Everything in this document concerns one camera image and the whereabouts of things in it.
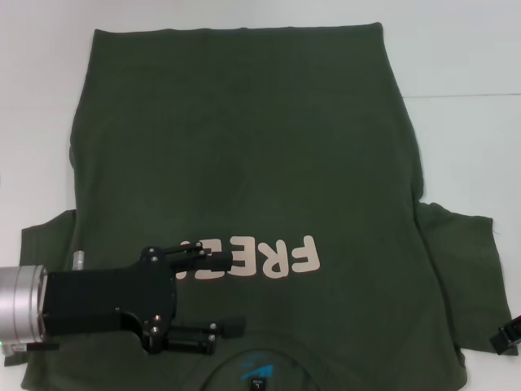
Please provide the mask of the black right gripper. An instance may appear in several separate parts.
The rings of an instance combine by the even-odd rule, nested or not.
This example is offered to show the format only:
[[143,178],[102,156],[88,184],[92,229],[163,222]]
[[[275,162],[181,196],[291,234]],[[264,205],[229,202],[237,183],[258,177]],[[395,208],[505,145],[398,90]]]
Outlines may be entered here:
[[521,341],[521,317],[518,316],[497,329],[496,334],[490,339],[492,347],[497,355],[519,354],[518,346]]

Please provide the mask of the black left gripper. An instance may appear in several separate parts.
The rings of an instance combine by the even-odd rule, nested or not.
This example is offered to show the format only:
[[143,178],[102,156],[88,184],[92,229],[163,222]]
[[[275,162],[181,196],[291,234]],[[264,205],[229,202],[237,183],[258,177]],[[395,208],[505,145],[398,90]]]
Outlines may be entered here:
[[145,351],[214,354],[220,339],[240,338],[243,317],[172,324],[178,273],[231,271],[228,252],[213,253],[201,242],[145,248],[130,266],[70,270],[47,275],[42,317],[48,337],[129,331]]

